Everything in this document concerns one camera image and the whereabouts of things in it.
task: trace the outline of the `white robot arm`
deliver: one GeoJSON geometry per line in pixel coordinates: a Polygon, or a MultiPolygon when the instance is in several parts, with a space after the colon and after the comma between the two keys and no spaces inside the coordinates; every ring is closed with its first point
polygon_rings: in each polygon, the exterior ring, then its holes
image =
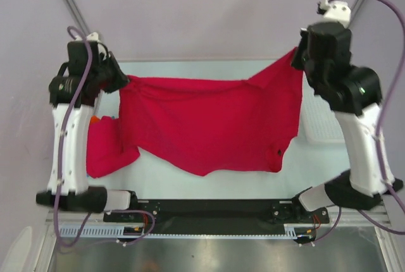
{"type": "Polygon", "coordinates": [[[381,201],[387,184],[394,190],[402,181],[391,173],[382,134],[375,128],[382,101],[380,81],[369,68],[350,64],[351,10],[342,1],[318,4],[320,22],[301,29],[301,42],[292,66],[304,70],[316,96],[326,100],[342,129],[350,170],[330,182],[301,192],[296,199],[306,212],[332,205],[369,210],[381,201]],[[382,143],[381,170],[376,138],[382,143]]]}
{"type": "Polygon", "coordinates": [[[87,41],[93,55],[90,72],[63,131],[63,118],[88,61],[87,50],[80,37],[76,36],[75,40],[68,43],[69,62],[62,64],[58,75],[49,85],[55,130],[53,167],[47,190],[39,192],[36,201],[38,204],[53,207],[60,185],[61,210],[87,213],[124,210],[130,208],[132,201],[136,202],[135,193],[90,187],[87,181],[86,148],[87,132],[97,96],[101,90],[114,92],[124,87],[128,83],[128,78],[121,72],[113,54],[99,40],[97,33],[87,36],[87,41]],[[65,135],[62,152],[59,148],[61,134],[65,135]],[[60,162],[62,177],[58,178],[60,162]]]}

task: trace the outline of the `folded cloth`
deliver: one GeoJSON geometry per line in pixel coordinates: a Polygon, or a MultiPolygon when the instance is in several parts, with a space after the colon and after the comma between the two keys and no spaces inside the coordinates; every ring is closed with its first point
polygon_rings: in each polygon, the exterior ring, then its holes
{"type": "Polygon", "coordinates": [[[294,50],[247,80],[140,78],[120,90],[119,118],[89,128],[87,172],[108,175],[138,147],[204,176],[214,170],[279,172],[298,134],[302,71],[294,50]]]}

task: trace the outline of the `red garment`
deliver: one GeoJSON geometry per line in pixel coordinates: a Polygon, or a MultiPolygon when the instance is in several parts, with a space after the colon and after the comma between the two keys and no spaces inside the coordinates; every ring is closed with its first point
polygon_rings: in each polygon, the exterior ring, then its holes
{"type": "Polygon", "coordinates": [[[87,172],[110,174],[138,147],[190,173],[279,172],[298,133],[302,71],[294,50],[247,80],[139,78],[120,90],[120,115],[89,128],[87,172]]]}

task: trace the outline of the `white table surface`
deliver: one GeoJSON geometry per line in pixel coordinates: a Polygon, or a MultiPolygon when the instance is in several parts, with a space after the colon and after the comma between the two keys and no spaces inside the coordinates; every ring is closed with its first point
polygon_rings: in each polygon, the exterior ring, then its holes
{"type": "MultiPolygon", "coordinates": [[[[184,77],[232,80],[248,78],[271,61],[200,61],[123,63],[126,74],[139,77],[184,77]]],[[[103,94],[98,116],[117,116],[118,92],[103,94]]],[[[300,126],[284,155],[279,173],[218,170],[201,177],[174,167],[140,149],[131,165],[98,179],[92,185],[136,191],[141,199],[263,199],[291,198],[298,192],[331,179],[349,167],[346,147],[309,144],[300,126]]]]}

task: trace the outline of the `purple wire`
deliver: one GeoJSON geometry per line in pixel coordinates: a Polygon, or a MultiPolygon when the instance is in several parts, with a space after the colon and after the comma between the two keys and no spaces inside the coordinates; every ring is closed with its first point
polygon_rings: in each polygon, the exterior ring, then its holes
{"type": "Polygon", "coordinates": [[[313,242],[319,242],[320,240],[323,240],[326,236],[328,236],[337,227],[337,224],[339,223],[341,217],[342,217],[342,208],[339,207],[339,213],[337,214],[337,217],[336,217],[336,220],[335,220],[335,223],[333,224],[333,226],[328,231],[326,231],[320,238],[315,239],[313,242]]]}
{"type": "MultiPolygon", "coordinates": [[[[401,24],[402,27],[402,33],[404,35],[403,37],[403,45],[402,45],[402,53],[401,53],[401,58],[399,60],[399,64],[397,67],[397,70],[395,72],[394,78],[391,81],[391,84],[388,88],[387,95],[385,96],[385,100],[382,103],[381,111],[380,114],[378,115],[378,120],[377,120],[377,125],[376,125],[376,136],[377,138],[375,139],[376,143],[376,148],[377,148],[377,158],[378,158],[378,163],[380,165],[380,170],[382,174],[382,178],[386,181],[385,185],[387,186],[388,191],[390,194],[394,197],[398,205],[401,207],[402,211],[405,213],[405,204],[401,200],[401,198],[398,196],[398,194],[394,191],[392,186],[387,182],[387,170],[385,169],[385,163],[384,163],[384,158],[383,158],[383,145],[381,143],[381,140],[379,137],[381,137],[381,130],[382,130],[382,123],[385,119],[385,115],[387,113],[387,107],[389,106],[391,102],[392,95],[394,93],[395,88],[397,87],[397,83],[399,81],[399,78],[401,76],[401,73],[404,68],[404,63],[405,63],[405,17],[401,13],[398,7],[396,7],[392,2],[389,0],[377,0],[384,5],[388,6],[398,17],[399,23],[401,24]]],[[[405,235],[405,232],[400,232],[396,230],[392,230],[387,228],[386,226],[381,225],[380,223],[377,223],[376,221],[372,220],[369,216],[366,215],[364,212],[360,212],[364,217],[366,217],[367,220],[371,221],[375,226],[388,231],[393,234],[398,234],[398,235],[405,235]]]]}
{"type": "Polygon", "coordinates": [[[373,225],[379,227],[380,229],[382,229],[382,230],[384,230],[384,231],[387,231],[387,232],[389,232],[389,233],[396,234],[396,235],[405,235],[405,232],[393,230],[393,229],[387,228],[387,227],[384,226],[384,225],[381,225],[380,223],[377,223],[375,220],[373,220],[373,218],[369,217],[369,216],[368,216],[366,213],[364,213],[363,211],[359,211],[359,213],[360,213],[361,215],[363,215],[364,218],[366,218],[370,223],[372,223],[373,225]]]}
{"type": "MultiPolygon", "coordinates": [[[[139,214],[146,214],[146,215],[148,215],[151,219],[152,219],[152,224],[151,224],[151,227],[148,229],[148,231],[147,232],[145,232],[144,234],[142,234],[140,237],[138,237],[138,238],[136,238],[134,241],[132,241],[132,242],[126,242],[126,243],[121,243],[122,245],[134,245],[134,244],[136,244],[136,243],[138,243],[140,240],[142,240],[143,238],[145,238],[146,236],[148,236],[152,231],[153,231],[153,228],[154,228],[154,226],[155,226],[155,219],[154,219],[154,216],[151,214],[151,213],[149,213],[149,212],[147,212],[147,211],[143,211],[143,210],[114,210],[114,211],[112,211],[112,213],[139,213],[139,214]]],[[[77,251],[81,251],[81,250],[85,250],[85,249],[88,249],[89,247],[93,247],[93,246],[95,246],[95,245],[101,245],[101,244],[105,244],[105,243],[112,243],[112,242],[114,242],[114,243],[117,243],[117,240],[116,239],[105,239],[105,240],[100,240],[100,241],[98,241],[98,242],[94,242],[93,244],[89,244],[89,245],[86,245],[86,246],[83,246],[82,248],[79,248],[79,249],[75,249],[75,250],[69,250],[69,251],[62,251],[60,248],[58,249],[58,252],[60,253],[60,254],[62,254],[62,255],[66,255],[66,254],[71,254],[71,253],[74,253],[74,252],[77,252],[77,251]]]]}
{"type": "MultiPolygon", "coordinates": [[[[66,127],[68,124],[68,120],[69,120],[69,116],[72,113],[73,107],[76,103],[77,98],[79,97],[80,92],[83,89],[84,83],[87,79],[87,76],[90,72],[90,68],[91,68],[91,63],[92,63],[92,59],[93,59],[93,55],[92,55],[92,51],[91,51],[91,47],[89,42],[86,40],[86,36],[84,35],[84,33],[82,33],[79,29],[75,28],[75,27],[68,27],[67,29],[68,34],[70,35],[71,38],[76,39],[76,37],[72,34],[72,31],[74,31],[80,38],[82,38],[84,45],[86,47],[87,50],[87,64],[85,66],[85,70],[83,73],[83,77],[80,80],[77,89],[73,95],[72,100],[69,103],[68,109],[66,110],[66,114],[63,117],[63,121],[62,121],[62,126],[61,126],[61,135],[59,136],[59,144],[58,144],[58,181],[62,181],[62,167],[63,167],[63,144],[64,144],[64,140],[65,140],[65,134],[64,132],[66,131],[66,127]]],[[[59,216],[58,216],[58,208],[59,208],[59,201],[60,201],[60,197],[61,197],[61,185],[58,184],[58,186],[56,187],[56,195],[55,195],[55,203],[54,203],[54,208],[53,208],[53,225],[54,225],[54,231],[55,231],[55,235],[56,235],[56,241],[58,243],[57,248],[60,250],[60,247],[65,247],[65,248],[71,248],[73,247],[78,240],[80,239],[80,236],[83,232],[84,226],[87,222],[87,220],[89,220],[91,213],[87,214],[87,216],[84,218],[79,231],[77,233],[77,236],[73,239],[72,242],[65,242],[63,241],[61,235],[60,235],[60,231],[59,231],[59,216]]],[[[146,212],[146,211],[141,211],[141,210],[132,210],[132,211],[112,211],[114,213],[141,213],[141,214],[146,214],[149,215],[152,218],[152,225],[150,227],[150,229],[143,235],[141,235],[137,240],[135,240],[134,242],[131,243],[127,243],[127,245],[132,245],[136,242],[138,242],[139,240],[141,240],[142,238],[144,238],[146,235],[150,234],[154,228],[155,225],[155,220],[154,217],[151,213],[146,212]]]]}

